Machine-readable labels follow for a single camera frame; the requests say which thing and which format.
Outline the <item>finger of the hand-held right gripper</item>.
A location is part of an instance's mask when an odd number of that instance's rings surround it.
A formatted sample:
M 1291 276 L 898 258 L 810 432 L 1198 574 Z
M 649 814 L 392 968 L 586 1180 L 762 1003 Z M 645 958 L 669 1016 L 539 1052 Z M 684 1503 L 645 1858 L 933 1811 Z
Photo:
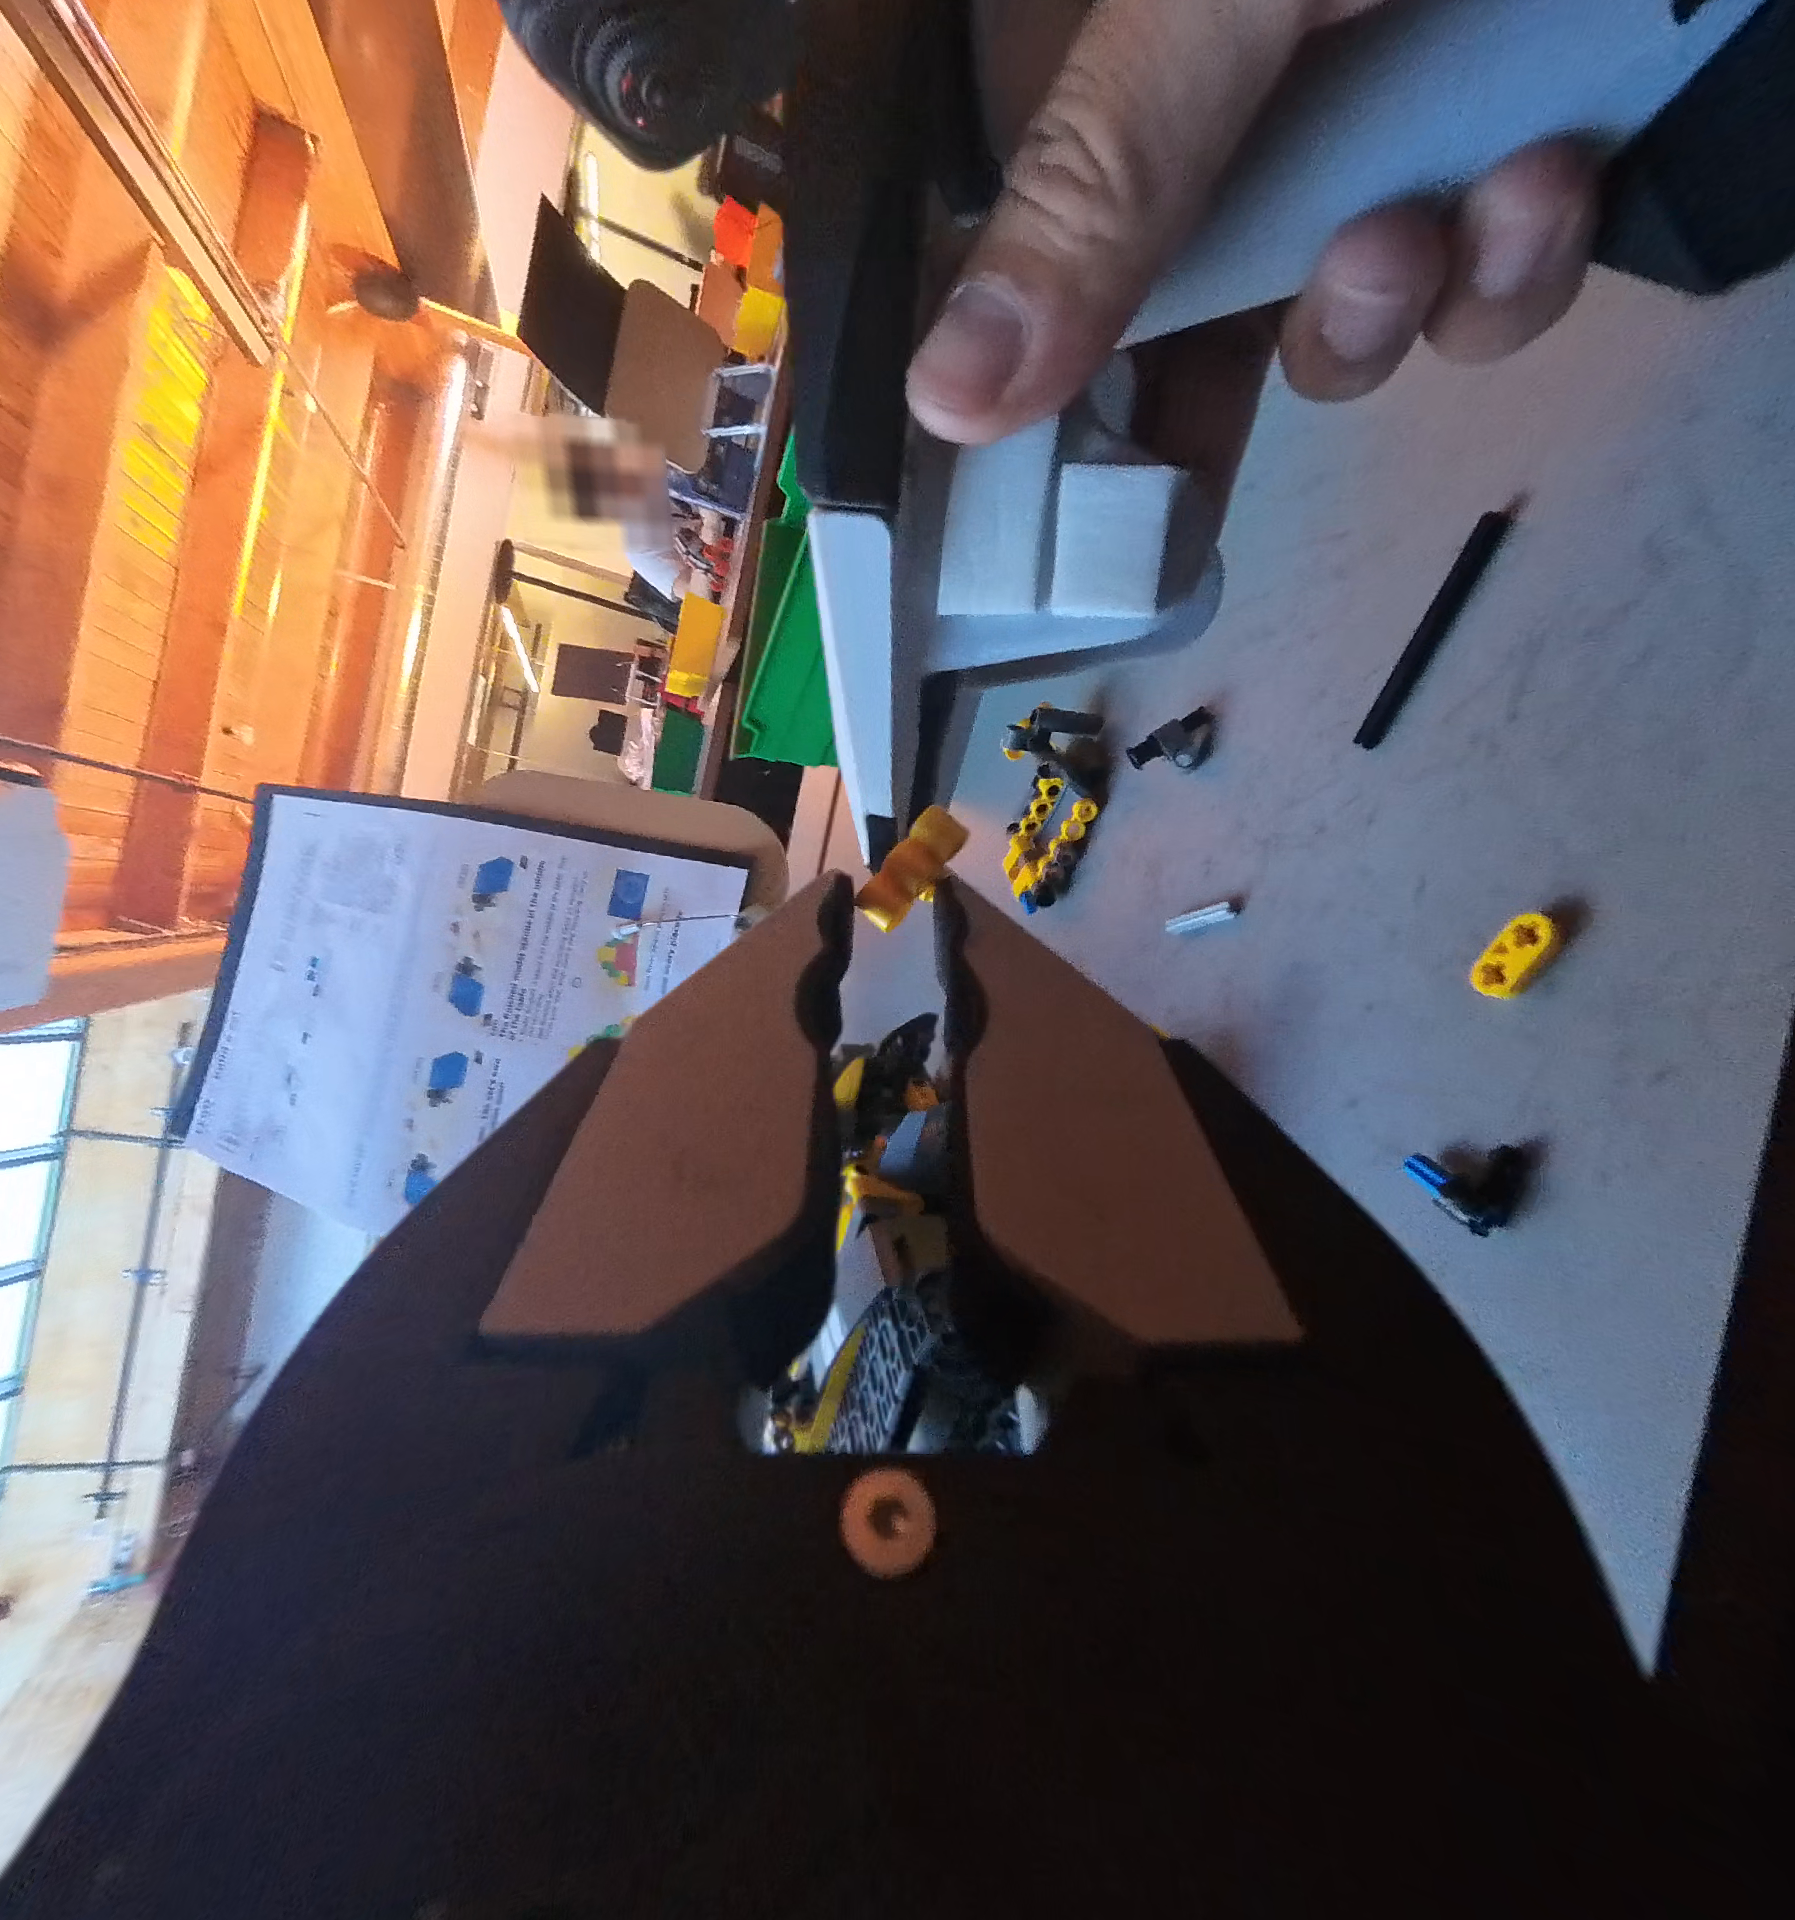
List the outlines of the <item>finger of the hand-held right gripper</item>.
M 994 446 L 900 437 L 895 466 L 850 493 L 806 435 L 806 531 L 838 778 L 874 866 L 903 835 L 936 674 L 1054 655 L 1052 507 L 1059 420 Z
M 1222 592 L 1214 507 L 1178 467 L 952 467 L 905 531 L 905 823 L 955 784 L 955 683 L 1178 649 Z

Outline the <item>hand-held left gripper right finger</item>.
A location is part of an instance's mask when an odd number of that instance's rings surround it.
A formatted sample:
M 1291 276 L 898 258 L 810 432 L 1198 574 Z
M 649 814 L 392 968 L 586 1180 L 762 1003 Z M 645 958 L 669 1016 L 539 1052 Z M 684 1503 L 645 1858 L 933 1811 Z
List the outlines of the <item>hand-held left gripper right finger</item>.
M 933 921 L 981 1276 L 1089 1349 L 1301 1344 L 1154 1029 L 960 882 Z

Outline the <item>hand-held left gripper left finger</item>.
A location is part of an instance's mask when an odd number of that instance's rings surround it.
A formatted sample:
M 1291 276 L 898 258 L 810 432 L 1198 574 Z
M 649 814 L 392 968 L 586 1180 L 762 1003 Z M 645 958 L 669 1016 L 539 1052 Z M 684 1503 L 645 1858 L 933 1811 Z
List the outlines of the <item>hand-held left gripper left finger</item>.
M 823 875 L 617 1046 L 483 1342 L 810 1342 L 831 1311 L 831 1054 L 851 882 Z

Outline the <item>yellow bent brick piece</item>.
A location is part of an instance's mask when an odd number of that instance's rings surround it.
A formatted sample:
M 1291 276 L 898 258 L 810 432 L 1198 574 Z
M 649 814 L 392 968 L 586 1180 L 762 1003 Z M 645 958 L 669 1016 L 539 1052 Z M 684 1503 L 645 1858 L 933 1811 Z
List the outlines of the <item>yellow bent brick piece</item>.
M 933 902 L 968 832 L 943 807 L 929 807 L 858 890 L 858 911 L 879 932 L 895 932 L 910 913 Z

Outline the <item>black connector with blue pin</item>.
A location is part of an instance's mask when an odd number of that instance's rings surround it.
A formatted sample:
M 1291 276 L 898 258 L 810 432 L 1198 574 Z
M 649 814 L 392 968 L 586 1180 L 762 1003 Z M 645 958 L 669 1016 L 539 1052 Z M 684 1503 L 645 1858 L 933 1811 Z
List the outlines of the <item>black connector with blue pin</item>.
M 1444 1218 L 1471 1236 L 1487 1238 L 1505 1228 L 1523 1204 L 1533 1175 L 1533 1153 L 1514 1144 L 1492 1147 L 1461 1164 L 1412 1153 L 1403 1159 L 1403 1175 Z

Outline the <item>small yellow two-hole beam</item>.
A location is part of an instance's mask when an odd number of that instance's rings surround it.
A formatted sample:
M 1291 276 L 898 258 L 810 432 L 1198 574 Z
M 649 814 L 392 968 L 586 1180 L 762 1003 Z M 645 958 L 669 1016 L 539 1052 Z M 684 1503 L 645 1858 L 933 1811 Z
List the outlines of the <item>small yellow two-hole beam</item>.
M 1572 917 L 1564 902 L 1511 914 L 1473 960 L 1466 983 L 1475 995 L 1511 1000 L 1550 972 L 1572 944 Z

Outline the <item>person's right hand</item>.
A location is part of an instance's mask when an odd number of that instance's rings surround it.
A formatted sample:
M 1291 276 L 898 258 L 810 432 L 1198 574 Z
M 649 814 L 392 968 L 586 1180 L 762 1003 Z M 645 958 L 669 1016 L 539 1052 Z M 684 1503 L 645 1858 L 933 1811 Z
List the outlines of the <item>person's right hand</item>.
M 1076 401 L 1305 44 L 1377 11 L 987 4 L 983 92 L 1007 162 L 910 362 L 911 420 L 944 446 L 990 446 Z M 1337 403 L 1375 393 L 1417 345 L 1502 362 L 1581 296 L 1597 223 L 1599 162 L 1571 140 L 1523 148 L 1445 209 L 1371 210 L 1291 302 L 1139 350 L 1132 437 L 1223 498 L 1270 368 L 1293 398 Z

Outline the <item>green plastic bin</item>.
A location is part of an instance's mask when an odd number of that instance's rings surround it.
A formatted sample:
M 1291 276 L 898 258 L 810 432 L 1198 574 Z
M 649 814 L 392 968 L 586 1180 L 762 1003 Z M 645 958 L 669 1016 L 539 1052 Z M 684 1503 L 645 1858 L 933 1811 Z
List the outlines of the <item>green plastic bin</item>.
M 716 441 L 699 474 L 670 479 L 684 553 L 725 622 L 716 678 L 702 700 L 669 698 L 665 670 L 648 774 L 655 793 L 696 788 L 711 726 L 721 720 L 729 722 L 730 759 L 802 772 L 837 763 L 806 502 L 793 447 L 767 477 L 765 447 L 758 437 Z

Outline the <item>yellow black toy tracked vehicle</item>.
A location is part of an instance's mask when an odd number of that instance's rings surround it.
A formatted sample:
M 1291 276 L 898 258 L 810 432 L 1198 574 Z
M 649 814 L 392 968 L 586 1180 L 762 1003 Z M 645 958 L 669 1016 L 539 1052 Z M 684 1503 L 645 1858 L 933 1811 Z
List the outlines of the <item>yellow black toy tracked vehicle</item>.
M 765 1390 L 767 1455 L 1027 1457 L 1048 1408 L 978 1358 L 952 1298 L 949 1081 L 921 1012 L 831 1060 L 838 1124 L 832 1292 L 813 1339 Z

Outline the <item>black panel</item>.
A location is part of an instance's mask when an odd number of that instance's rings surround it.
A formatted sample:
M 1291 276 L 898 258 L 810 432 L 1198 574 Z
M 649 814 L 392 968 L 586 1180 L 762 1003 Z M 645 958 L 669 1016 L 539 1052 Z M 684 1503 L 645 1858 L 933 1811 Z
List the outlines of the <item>black panel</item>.
M 529 355 L 590 413 L 607 412 L 625 287 L 581 246 L 569 219 L 537 200 L 517 333 Z

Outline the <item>long black axle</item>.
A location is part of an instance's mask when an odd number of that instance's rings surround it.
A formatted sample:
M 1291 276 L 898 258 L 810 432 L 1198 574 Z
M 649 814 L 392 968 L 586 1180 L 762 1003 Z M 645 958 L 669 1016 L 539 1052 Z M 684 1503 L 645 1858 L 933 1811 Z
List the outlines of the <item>long black axle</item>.
M 1380 686 L 1364 720 L 1356 727 L 1353 736 L 1355 748 L 1371 753 L 1387 741 L 1434 658 L 1438 658 L 1438 651 L 1457 624 L 1466 603 L 1484 581 L 1484 571 L 1507 540 L 1516 519 L 1518 503 L 1507 503 L 1502 509 L 1478 516 L 1473 524 L 1427 609 L 1415 624 L 1412 637 L 1407 641 L 1390 675 Z

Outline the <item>printed instruction sheet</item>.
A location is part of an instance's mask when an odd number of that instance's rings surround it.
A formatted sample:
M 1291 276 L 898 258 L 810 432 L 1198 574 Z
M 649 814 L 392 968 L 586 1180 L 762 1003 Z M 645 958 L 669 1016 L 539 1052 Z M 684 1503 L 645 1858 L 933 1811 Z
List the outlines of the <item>printed instruction sheet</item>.
M 748 883 L 649 830 L 266 786 L 172 1126 L 382 1236 L 716 958 Z

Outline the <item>black pole stand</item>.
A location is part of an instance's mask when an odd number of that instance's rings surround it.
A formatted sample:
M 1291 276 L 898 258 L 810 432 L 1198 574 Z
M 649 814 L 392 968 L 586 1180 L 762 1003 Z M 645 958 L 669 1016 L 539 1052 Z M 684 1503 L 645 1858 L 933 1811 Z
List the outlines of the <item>black pole stand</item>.
M 512 540 L 501 540 L 497 549 L 493 565 L 491 565 L 491 594 L 497 600 L 508 599 L 511 590 L 521 584 L 525 588 L 552 592 L 557 597 L 581 603 L 591 609 L 637 617 L 643 624 L 649 624 L 669 637 L 677 633 L 677 625 L 680 619 L 678 600 L 645 588 L 642 577 L 634 576 L 628 582 L 628 588 L 619 592 L 617 599 L 611 599 L 591 588 L 574 588 L 563 581 L 548 577 L 544 574 L 523 571 L 518 568 L 521 551 L 523 549 L 517 547 Z

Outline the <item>long ceiling light fixture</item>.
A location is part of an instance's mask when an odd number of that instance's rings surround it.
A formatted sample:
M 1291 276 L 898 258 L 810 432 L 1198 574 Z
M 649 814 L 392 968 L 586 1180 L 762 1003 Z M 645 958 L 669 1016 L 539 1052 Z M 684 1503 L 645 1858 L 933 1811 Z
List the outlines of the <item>long ceiling light fixture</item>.
M 77 2 L 0 2 L 0 13 L 137 207 L 165 260 L 189 278 L 240 355 L 257 368 L 268 366 L 279 351 L 278 325 L 127 82 L 92 14 Z

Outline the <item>yellow and grey brick frame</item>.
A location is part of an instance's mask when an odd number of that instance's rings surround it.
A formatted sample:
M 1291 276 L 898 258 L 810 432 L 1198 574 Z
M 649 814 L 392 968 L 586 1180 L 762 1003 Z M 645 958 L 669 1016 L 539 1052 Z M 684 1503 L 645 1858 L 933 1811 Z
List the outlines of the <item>yellow and grey brick frame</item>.
M 1006 727 L 1002 756 L 1027 775 L 1006 830 L 1002 873 L 1022 913 L 1036 917 L 1069 894 L 1100 822 L 1108 784 L 1100 717 L 1036 702 Z

